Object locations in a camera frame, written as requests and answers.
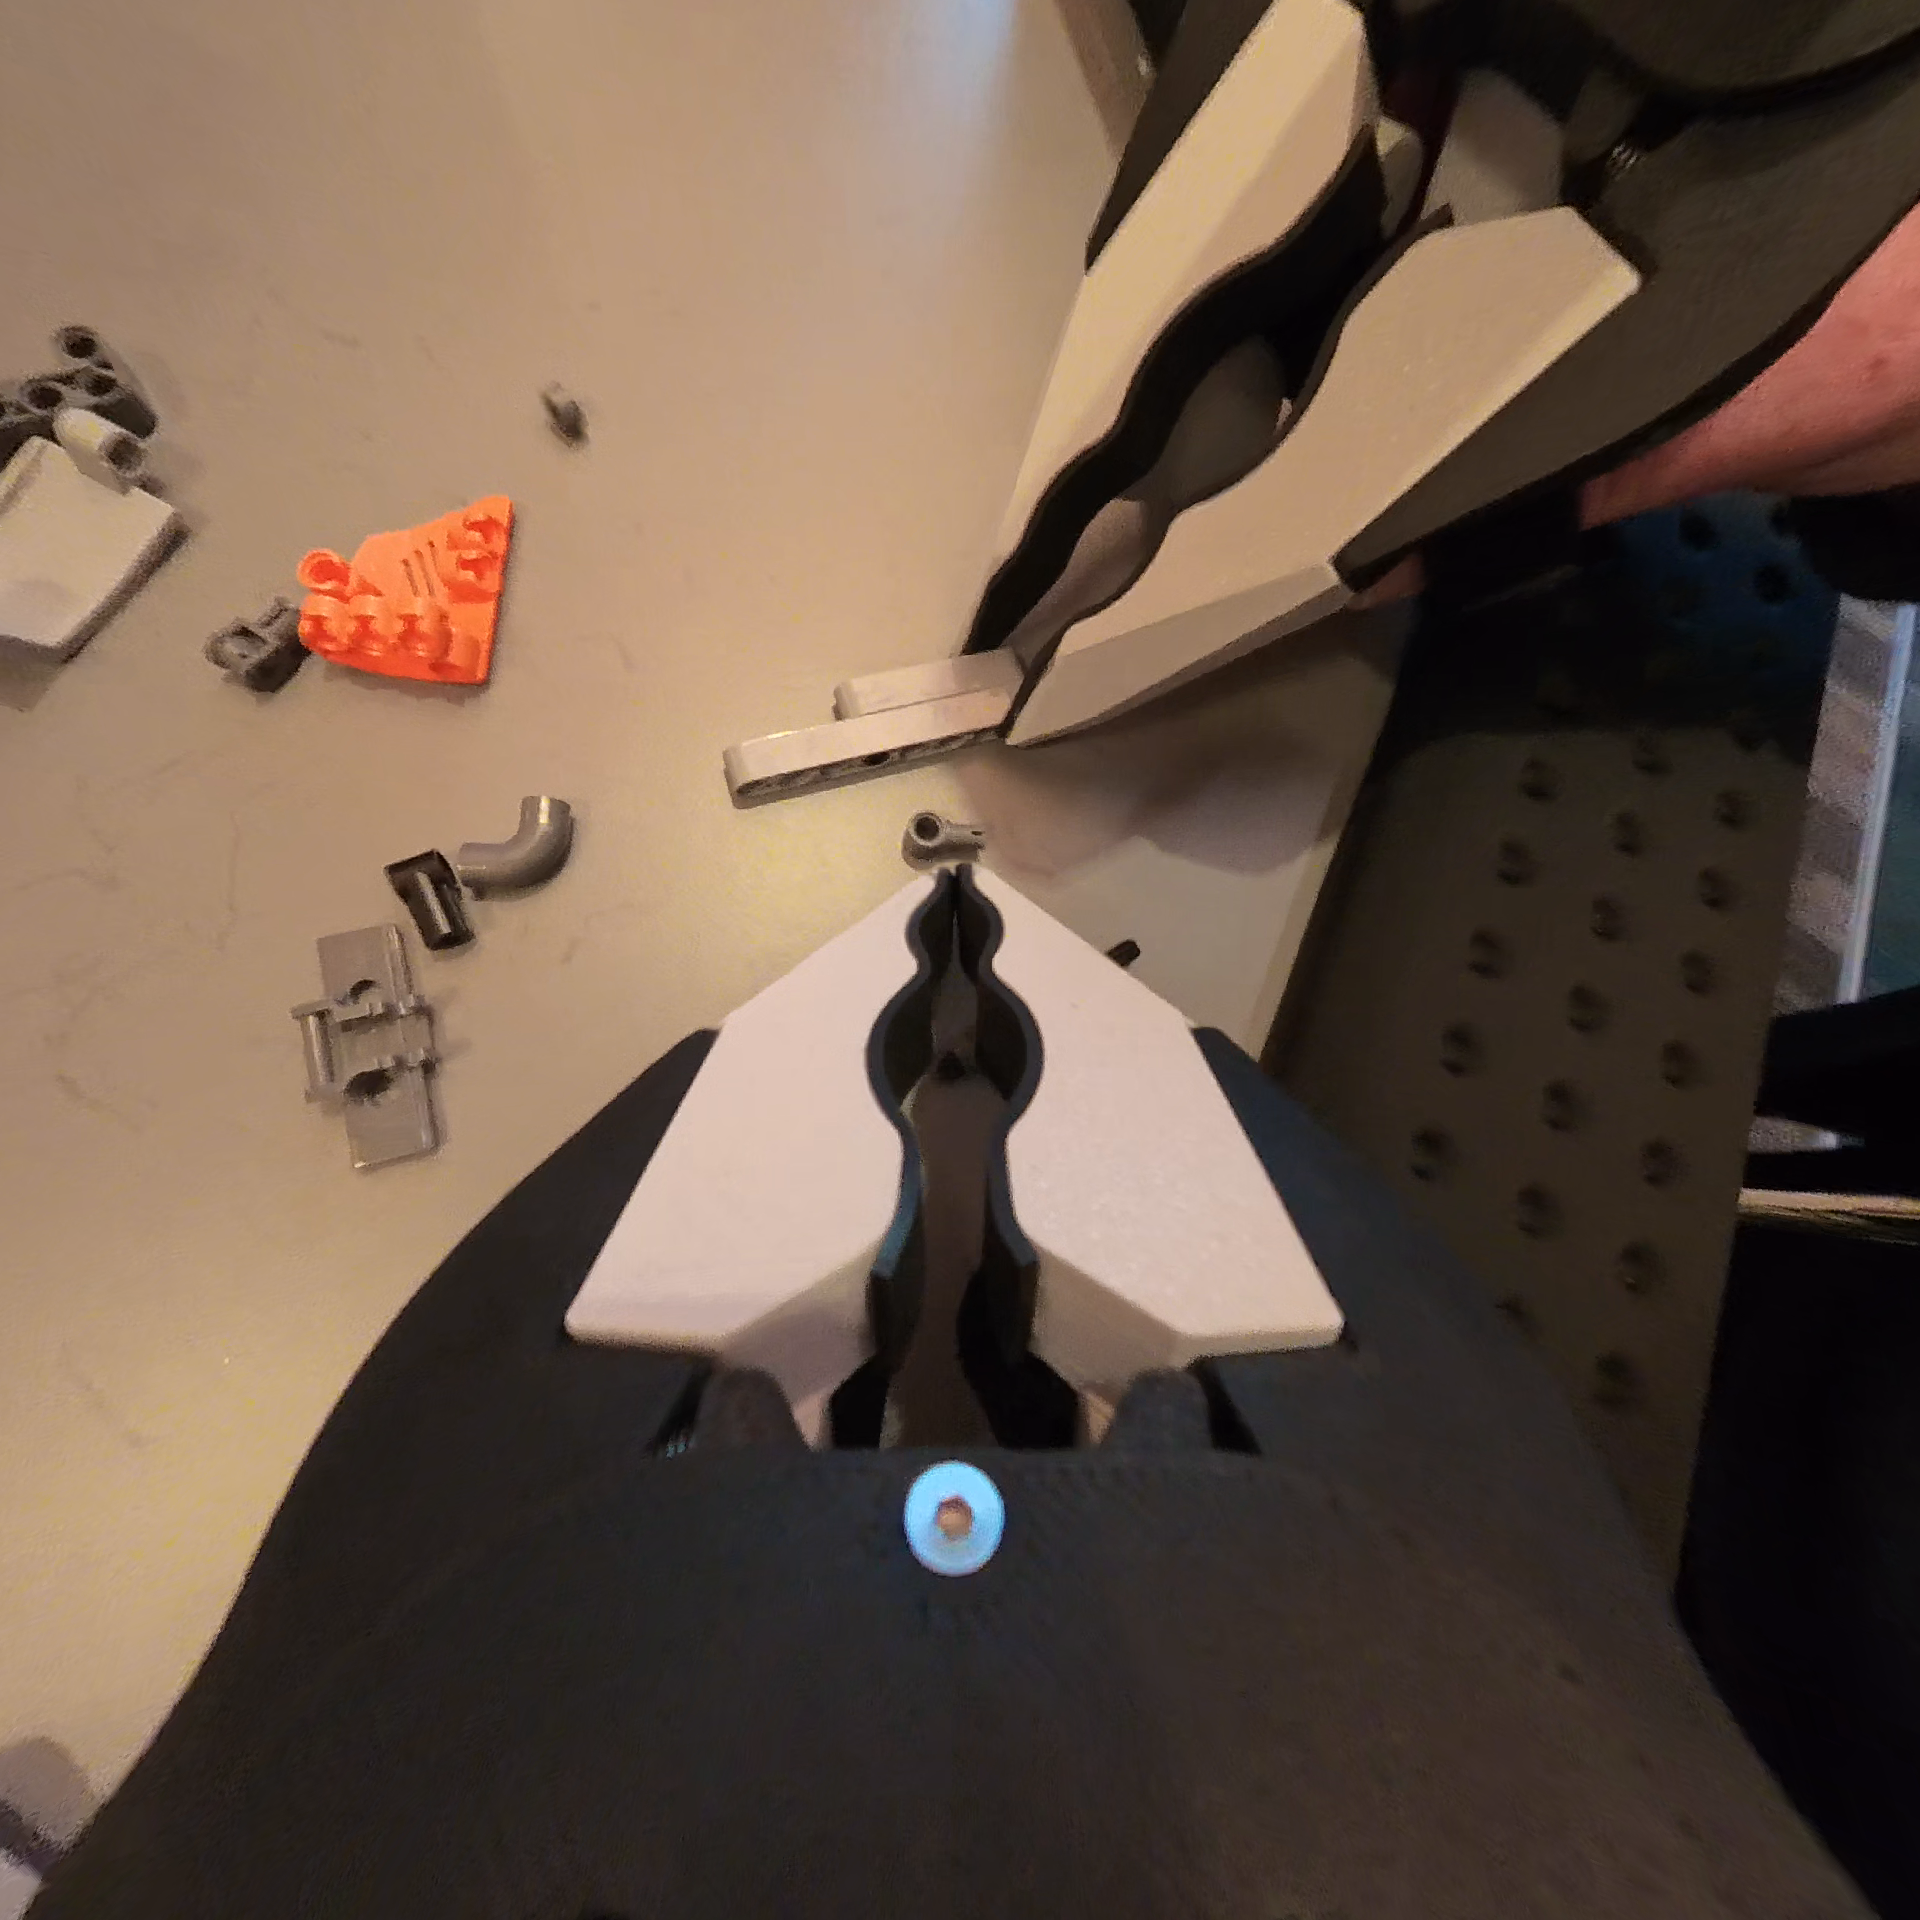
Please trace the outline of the grey toy elbow pipe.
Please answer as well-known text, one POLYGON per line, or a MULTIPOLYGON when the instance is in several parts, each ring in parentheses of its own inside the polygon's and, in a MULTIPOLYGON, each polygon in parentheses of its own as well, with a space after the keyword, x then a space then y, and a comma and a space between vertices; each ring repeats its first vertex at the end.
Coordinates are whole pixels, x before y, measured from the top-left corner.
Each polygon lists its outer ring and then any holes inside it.
POLYGON ((573 809, 564 801, 528 795, 520 802, 514 833, 502 842, 466 842, 451 866, 475 898, 521 895, 557 878, 571 854, 573 809))

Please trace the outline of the grey flat toy plate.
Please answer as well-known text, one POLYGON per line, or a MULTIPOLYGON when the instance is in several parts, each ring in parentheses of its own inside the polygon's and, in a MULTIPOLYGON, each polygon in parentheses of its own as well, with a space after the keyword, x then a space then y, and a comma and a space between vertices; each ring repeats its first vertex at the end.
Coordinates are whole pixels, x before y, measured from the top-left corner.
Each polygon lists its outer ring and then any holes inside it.
POLYGON ((435 1154, 440 1033, 401 927, 321 938, 317 962, 324 995, 292 1009, 305 1100, 344 1117, 356 1170, 435 1154))

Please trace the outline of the dark grey angled toy beam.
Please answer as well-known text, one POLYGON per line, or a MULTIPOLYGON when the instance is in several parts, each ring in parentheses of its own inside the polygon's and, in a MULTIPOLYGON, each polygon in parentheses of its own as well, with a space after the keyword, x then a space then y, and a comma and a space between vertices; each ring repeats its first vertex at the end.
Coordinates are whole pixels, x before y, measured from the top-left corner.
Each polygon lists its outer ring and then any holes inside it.
POLYGON ((67 406, 91 411, 137 442, 150 442, 158 429, 132 366, 97 326, 62 324, 53 333, 53 366, 3 380, 3 463, 32 438, 50 442, 67 406))

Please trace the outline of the person's right hand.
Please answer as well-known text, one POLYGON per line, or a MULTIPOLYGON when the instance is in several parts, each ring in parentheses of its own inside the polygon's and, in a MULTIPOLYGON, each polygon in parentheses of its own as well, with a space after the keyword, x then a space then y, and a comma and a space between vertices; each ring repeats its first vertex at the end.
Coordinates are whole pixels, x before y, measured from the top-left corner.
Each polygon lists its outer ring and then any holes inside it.
POLYGON ((1814 571, 1915 603, 1918 213, 1774 363, 1669 442, 1586 481, 1581 532, 1729 491, 1795 506, 1814 571))

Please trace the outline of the dark grey small toy connector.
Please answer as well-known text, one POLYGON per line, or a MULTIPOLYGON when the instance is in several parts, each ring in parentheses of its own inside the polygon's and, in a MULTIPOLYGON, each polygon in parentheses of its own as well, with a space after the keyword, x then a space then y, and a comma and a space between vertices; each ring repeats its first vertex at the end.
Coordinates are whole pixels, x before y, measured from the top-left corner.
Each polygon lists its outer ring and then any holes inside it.
POLYGON ((262 698, 284 690, 310 659, 301 639, 301 609, 285 597, 226 621, 203 639, 201 651, 229 683, 262 698))

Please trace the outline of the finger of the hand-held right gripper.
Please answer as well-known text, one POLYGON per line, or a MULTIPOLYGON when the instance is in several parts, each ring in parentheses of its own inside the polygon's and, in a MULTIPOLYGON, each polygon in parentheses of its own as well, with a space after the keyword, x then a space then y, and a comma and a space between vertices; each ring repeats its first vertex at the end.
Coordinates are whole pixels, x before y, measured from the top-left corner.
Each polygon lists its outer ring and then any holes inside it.
POLYGON ((1338 556, 1638 287, 1572 207, 1417 238, 1254 468, 1108 537, 1046 597, 1001 739, 1097 727, 1344 611, 1338 556))
POLYGON ((1378 246, 1378 94, 1353 4, 1270 4, 1086 268, 966 628, 987 654, 1154 468, 1238 338, 1378 246))

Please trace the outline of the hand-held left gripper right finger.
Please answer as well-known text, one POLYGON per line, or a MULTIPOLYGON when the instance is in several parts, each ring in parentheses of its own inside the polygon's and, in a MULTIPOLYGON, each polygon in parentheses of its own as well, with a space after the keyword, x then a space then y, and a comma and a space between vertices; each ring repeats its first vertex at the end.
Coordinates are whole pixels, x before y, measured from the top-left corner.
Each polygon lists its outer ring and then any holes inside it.
POLYGON ((1344 1314, 1206 1042, 1104 951, 956 873, 976 1067, 1001 1100, 957 1350, 1006 1447, 1069 1447, 1140 1375, 1309 1353, 1344 1314))

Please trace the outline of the orange toy wedge panel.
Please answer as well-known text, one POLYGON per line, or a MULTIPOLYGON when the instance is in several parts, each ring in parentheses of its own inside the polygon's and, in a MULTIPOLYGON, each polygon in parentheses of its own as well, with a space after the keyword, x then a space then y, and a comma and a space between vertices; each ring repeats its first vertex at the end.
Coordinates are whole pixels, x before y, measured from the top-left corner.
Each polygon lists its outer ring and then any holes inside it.
POLYGON ((387 681, 486 686, 513 531, 514 503, 481 495, 413 527, 372 535, 350 557, 309 551, 298 567, 301 646, 387 681))

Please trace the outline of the black toy clip connector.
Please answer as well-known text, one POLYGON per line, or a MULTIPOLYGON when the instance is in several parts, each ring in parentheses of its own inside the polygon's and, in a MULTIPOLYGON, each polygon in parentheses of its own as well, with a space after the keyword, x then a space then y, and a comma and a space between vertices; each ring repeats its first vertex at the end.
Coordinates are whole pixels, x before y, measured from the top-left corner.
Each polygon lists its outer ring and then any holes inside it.
POLYGON ((475 930, 466 910, 465 885, 449 854, 428 849, 384 866, 390 892, 430 953, 466 948, 475 930))

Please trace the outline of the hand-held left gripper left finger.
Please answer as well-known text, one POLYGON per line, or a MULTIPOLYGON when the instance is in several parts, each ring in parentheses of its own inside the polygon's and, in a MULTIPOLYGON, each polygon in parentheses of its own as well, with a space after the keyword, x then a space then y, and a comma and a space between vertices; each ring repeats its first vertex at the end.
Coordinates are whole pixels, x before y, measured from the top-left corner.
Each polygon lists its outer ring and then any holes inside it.
POLYGON ((923 1293, 907 1101, 934 1057, 956 876, 923 876, 742 1002, 568 1309, 568 1332, 761 1372, 820 1444, 923 1293))

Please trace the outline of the light grey curved toy panel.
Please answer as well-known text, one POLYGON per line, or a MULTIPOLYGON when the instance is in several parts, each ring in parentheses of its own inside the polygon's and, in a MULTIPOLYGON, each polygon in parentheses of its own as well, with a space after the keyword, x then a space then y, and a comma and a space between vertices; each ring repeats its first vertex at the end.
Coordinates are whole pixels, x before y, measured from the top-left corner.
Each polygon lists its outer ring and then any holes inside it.
POLYGON ((186 537, 128 428, 67 405, 3 476, 3 650, 69 661, 186 537))

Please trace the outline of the black dotted mat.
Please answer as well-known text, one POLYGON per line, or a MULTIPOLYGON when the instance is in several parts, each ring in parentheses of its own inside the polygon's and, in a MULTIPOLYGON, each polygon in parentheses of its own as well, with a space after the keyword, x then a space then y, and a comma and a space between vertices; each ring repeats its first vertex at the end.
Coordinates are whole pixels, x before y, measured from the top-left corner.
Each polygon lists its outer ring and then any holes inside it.
POLYGON ((1560 1382, 1661 1578, 1835 609, 1781 506, 1715 495, 1419 612, 1276 1035, 1560 1382))

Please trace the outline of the light grey double toy beam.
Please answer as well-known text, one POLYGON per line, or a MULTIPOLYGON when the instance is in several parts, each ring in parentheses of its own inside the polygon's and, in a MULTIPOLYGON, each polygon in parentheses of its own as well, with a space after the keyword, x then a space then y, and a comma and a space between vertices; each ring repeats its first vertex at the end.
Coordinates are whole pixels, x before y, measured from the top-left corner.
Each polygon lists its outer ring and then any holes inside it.
POLYGON ((752 807, 980 748, 1008 725, 1021 683, 1025 665, 1013 651, 842 681, 833 721, 724 749, 730 798, 752 807))

